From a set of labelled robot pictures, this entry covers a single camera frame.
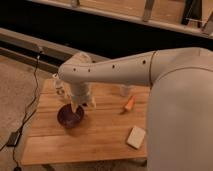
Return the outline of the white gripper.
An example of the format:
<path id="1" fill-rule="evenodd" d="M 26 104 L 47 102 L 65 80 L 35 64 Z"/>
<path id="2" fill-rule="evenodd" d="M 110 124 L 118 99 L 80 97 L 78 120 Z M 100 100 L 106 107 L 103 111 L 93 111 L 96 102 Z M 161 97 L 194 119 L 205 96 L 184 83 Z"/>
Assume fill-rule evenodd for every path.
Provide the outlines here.
<path id="1" fill-rule="evenodd" d="M 87 103 L 90 108 L 96 108 L 95 98 L 92 97 L 91 88 L 89 83 L 78 83 L 70 85 L 71 91 L 71 109 L 76 113 L 79 104 Z"/>

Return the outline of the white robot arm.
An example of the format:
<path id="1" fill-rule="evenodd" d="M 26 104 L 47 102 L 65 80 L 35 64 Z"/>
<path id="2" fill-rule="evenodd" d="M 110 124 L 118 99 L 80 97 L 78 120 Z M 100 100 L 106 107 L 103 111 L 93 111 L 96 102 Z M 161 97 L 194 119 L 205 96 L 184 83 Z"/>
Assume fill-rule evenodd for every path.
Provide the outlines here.
<path id="1" fill-rule="evenodd" d="M 91 63 L 77 53 L 58 70 L 72 101 L 89 100 L 90 82 L 149 86 L 148 171 L 213 171 L 213 51 L 155 50 Z"/>

